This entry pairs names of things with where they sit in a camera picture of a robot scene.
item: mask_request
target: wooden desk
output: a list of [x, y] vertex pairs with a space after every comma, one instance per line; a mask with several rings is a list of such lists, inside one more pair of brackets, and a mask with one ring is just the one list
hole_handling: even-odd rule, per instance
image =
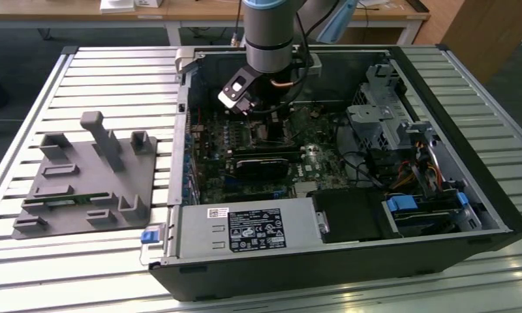
[[160, 8], [102, 14], [100, 0], [0, 0], [0, 28], [37, 29], [44, 39], [55, 28], [166, 28], [167, 8], [164, 1]]
[[[429, 13], [414, 10], [406, 0], [393, 0], [394, 5], [378, 5], [379, 10], [357, 10], [349, 27], [398, 27], [402, 34], [398, 44], [412, 44]], [[238, 0], [170, 0], [167, 31], [172, 45], [182, 45], [179, 29], [183, 27], [231, 27], [236, 22]]]
[[135, 12], [102, 14], [100, 0], [0, 0], [0, 21], [131, 21], [163, 20], [170, 1], [159, 8], [136, 7]]
[[[163, 27], [170, 44], [182, 45], [183, 27], [231, 27], [236, 21], [238, 0], [164, 0], [160, 8], [138, 7], [135, 12], [102, 14], [100, 0], [0, 0], [0, 28], [115, 28]], [[357, 10], [349, 27], [398, 27], [400, 44], [410, 44], [429, 13], [418, 13], [406, 0], [395, 7]]]

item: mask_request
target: aluminum slotted table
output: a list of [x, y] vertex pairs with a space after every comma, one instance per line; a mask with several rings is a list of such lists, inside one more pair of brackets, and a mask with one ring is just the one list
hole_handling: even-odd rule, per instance
[[[440, 102], [522, 212], [522, 130], [450, 52], [404, 47]], [[63, 54], [0, 164], [0, 312], [485, 312], [522, 310], [522, 240], [440, 274], [180, 303], [147, 273], [140, 230], [16, 241], [13, 221], [43, 158], [47, 132], [91, 139], [79, 126], [100, 110], [118, 138], [160, 139], [151, 223], [166, 222], [179, 82], [176, 47], [79, 48]], [[416, 112], [424, 116], [414, 97]]]

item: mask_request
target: gray plastic holder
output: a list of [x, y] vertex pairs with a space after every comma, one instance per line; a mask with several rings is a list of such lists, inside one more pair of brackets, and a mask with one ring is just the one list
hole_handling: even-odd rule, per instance
[[103, 127], [103, 114], [86, 112], [82, 126], [94, 142], [69, 142], [47, 134], [44, 154], [15, 239], [143, 228], [151, 220], [156, 138], [135, 131], [118, 140]]

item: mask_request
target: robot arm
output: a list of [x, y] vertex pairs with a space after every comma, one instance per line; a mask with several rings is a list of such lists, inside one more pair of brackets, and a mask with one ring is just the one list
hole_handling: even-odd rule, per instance
[[232, 112], [247, 114], [261, 97], [253, 94], [250, 87], [259, 78], [271, 79], [282, 74], [293, 63], [297, 13], [306, 29], [302, 35], [319, 42], [335, 43], [351, 20], [358, 0], [242, 1], [249, 65], [224, 86], [219, 100]]

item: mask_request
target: motherboard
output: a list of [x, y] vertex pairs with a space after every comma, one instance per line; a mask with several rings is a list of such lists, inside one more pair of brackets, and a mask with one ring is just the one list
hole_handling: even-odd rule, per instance
[[202, 203], [303, 198], [315, 190], [349, 186], [335, 115], [309, 103], [281, 116], [200, 116], [191, 133]]

